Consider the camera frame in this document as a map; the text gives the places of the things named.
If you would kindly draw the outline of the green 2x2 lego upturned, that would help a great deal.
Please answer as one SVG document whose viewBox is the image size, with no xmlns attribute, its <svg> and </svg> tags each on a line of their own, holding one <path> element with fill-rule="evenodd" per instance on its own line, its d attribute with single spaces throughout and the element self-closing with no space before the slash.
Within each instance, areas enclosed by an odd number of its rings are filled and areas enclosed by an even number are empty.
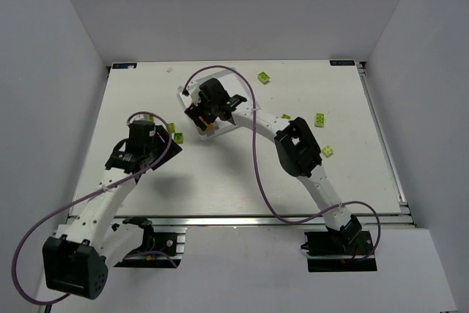
<svg viewBox="0 0 469 313">
<path fill-rule="evenodd" d="M 184 142 L 183 133 L 174 133 L 174 141 L 178 144 L 182 144 Z"/>
</svg>

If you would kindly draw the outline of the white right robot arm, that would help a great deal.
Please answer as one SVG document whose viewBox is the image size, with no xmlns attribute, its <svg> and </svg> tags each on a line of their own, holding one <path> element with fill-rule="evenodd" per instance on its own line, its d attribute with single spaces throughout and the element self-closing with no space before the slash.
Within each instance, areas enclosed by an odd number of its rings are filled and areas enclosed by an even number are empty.
<svg viewBox="0 0 469 313">
<path fill-rule="evenodd" d="M 273 142 L 279 163 L 290 176 L 299 180 L 320 209 L 331 236 L 348 247 L 361 231 L 361 224 L 342 204 L 325 173 L 320 146 L 308 123 L 301 117 L 285 120 L 264 112 L 255 98 L 229 95 L 221 82 L 210 78 L 201 84 L 186 84 L 182 94 L 191 99 L 185 114 L 202 130 L 217 119 L 252 131 L 254 173 L 259 191 L 272 214 L 279 214 L 269 203 L 262 186 L 256 154 L 258 135 Z"/>
</svg>

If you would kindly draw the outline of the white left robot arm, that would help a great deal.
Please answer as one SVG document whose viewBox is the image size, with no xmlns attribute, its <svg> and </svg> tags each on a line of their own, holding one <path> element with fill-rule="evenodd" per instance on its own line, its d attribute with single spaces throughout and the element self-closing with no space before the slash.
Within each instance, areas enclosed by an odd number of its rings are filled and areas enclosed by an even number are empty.
<svg viewBox="0 0 469 313">
<path fill-rule="evenodd" d="M 162 125 L 136 120 L 105 164 L 100 195 L 86 202 L 74 222 L 43 245 L 45 282 L 49 289 L 97 298 L 108 272 L 127 257 L 145 257 L 157 249 L 152 222 L 144 217 L 113 224 L 125 198 L 136 187 L 141 171 L 156 170 L 181 152 Z"/>
</svg>

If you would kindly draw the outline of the yellow 2x4 lego brick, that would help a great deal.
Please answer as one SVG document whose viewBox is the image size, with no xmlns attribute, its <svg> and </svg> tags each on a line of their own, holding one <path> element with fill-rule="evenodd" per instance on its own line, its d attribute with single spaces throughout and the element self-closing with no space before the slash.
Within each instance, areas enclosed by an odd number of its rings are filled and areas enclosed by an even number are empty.
<svg viewBox="0 0 469 313">
<path fill-rule="evenodd" d="M 212 123 L 208 123 L 203 117 L 198 117 L 199 124 L 198 129 L 202 135 L 210 135 L 214 132 L 214 127 Z"/>
</svg>

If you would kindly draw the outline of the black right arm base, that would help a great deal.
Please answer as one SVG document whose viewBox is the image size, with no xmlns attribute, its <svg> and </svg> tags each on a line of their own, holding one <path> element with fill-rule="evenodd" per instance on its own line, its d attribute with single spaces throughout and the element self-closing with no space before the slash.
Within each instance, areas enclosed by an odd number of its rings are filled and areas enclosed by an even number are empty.
<svg viewBox="0 0 469 313">
<path fill-rule="evenodd" d="M 376 272 L 372 236 L 361 231 L 349 247 L 337 242 L 329 232 L 306 232 L 300 250 L 306 255 L 309 273 Z"/>
</svg>

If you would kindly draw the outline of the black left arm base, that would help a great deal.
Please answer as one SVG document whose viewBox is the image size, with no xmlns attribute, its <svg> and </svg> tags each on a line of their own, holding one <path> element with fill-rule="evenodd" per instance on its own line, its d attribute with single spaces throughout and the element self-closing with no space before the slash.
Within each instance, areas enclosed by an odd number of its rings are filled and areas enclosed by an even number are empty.
<svg viewBox="0 0 469 313">
<path fill-rule="evenodd" d="M 115 268 L 177 268 L 185 246 L 185 230 L 154 227 L 143 217 L 129 217 L 122 224 L 143 229 L 141 245 L 133 249 Z"/>
</svg>

